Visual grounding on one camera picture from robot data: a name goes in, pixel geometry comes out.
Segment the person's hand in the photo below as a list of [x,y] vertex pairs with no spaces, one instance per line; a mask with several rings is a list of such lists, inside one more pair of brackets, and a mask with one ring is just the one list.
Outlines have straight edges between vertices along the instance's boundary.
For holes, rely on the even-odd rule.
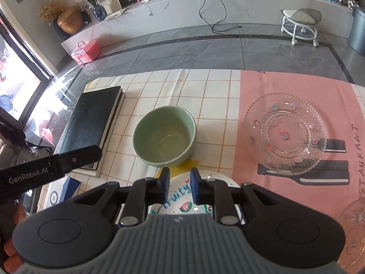
[[15,227],[26,218],[24,207],[17,201],[1,205],[1,270],[4,273],[14,273],[22,265],[12,235]]

